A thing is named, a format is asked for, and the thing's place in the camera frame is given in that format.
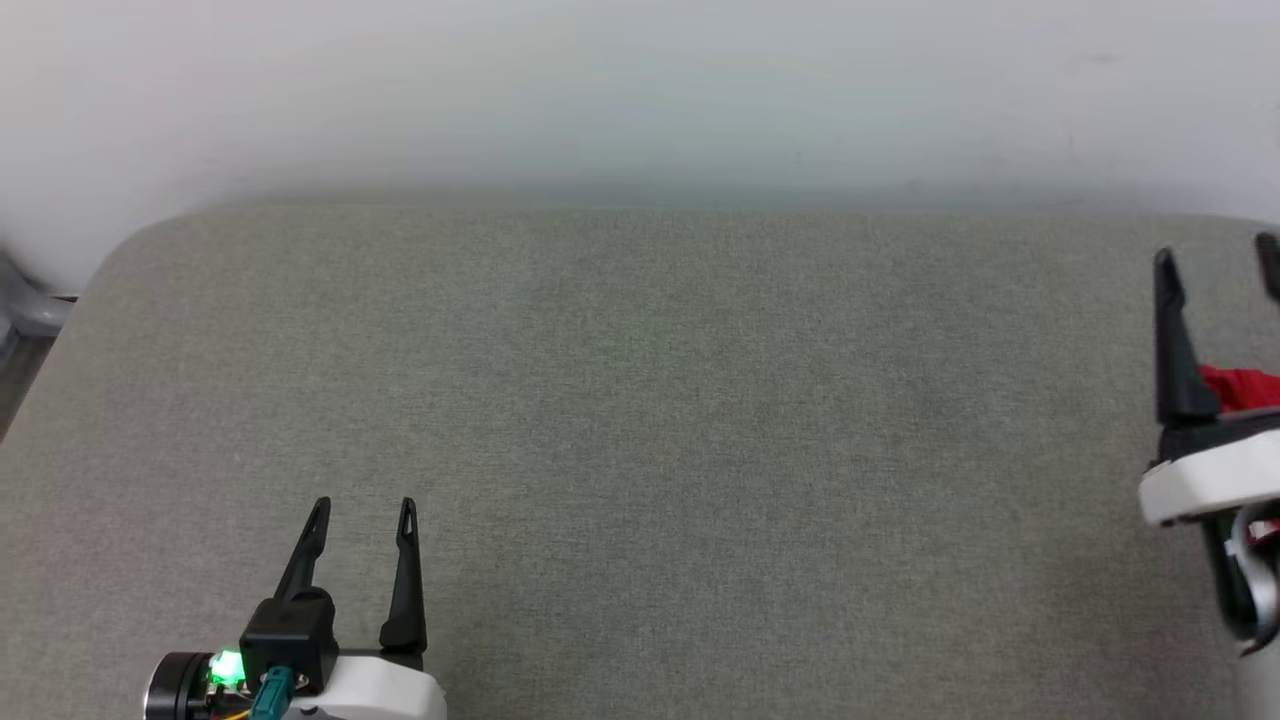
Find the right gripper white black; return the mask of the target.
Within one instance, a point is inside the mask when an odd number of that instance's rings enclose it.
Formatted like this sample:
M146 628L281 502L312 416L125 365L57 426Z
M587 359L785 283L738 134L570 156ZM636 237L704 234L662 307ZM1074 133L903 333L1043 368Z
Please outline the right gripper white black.
M1280 306L1280 236L1258 233L1254 251L1265 292ZM1155 413L1162 430L1157 462L1138 487L1146 523L1164 527L1280 498L1280 406L1220 414L1201 375L1171 249L1155 255L1153 282Z

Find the grey fabric sofa cushion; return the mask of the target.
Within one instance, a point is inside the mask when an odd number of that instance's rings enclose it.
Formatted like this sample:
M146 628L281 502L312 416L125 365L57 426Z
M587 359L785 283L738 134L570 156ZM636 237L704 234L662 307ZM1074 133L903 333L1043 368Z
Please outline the grey fabric sofa cushion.
M1263 222L252 208L152 225L0 442L0 720L140 720L320 496L374 647L419 507L449 719L1229 720L1140 519L1152 258L1280 369Z

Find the red and white basketball jersey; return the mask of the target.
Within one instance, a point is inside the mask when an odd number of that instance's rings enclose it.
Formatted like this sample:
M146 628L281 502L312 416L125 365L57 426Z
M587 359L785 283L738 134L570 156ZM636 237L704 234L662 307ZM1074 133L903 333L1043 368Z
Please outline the red and white basketball jersey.
M1204 364L1199 366L1199 375L1217 397L1222 418L1280 413L1280 375L1260 369ZM1251 523L1249 544L1253 550L1280 553L1280 511Z

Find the grey metal frame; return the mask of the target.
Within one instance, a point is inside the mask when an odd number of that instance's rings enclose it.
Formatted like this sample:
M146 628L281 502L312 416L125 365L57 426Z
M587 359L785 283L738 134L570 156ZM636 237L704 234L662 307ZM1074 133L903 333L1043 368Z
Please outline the grey metal frame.
M77 296L46 292L0 249L0 369L4 369L20 340L56 337L77 300Z

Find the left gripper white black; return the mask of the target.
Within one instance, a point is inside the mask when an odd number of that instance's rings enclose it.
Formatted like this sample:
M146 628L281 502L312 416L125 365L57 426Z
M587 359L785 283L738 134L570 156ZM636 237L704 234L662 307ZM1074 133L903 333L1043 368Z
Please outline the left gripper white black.
M273 594L282 602L332 602L314 584L332 515L317 498ZM416 502L404 497L396 529L397 565L387 620L379 632L384 659L421 659L428 650ZM340 656L326 688L269 708L246 682L242 656L174 652L155 667L143 693L143 720L447 720L445 694L426 673L374 656Z

